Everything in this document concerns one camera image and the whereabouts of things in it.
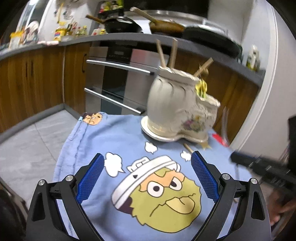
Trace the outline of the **person right hand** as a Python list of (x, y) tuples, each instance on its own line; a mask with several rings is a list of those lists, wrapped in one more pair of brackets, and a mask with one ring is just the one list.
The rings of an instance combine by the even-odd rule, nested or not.
[(269, 213), (269, 222), (270, 225), (273, 226), (280, 220), (280, 215), (282, 213), (295, 210), (295, 198), (290, 200), (286, 204), (281, 203), (281, 194), (274, 190), (267, 202), (267, 209)]

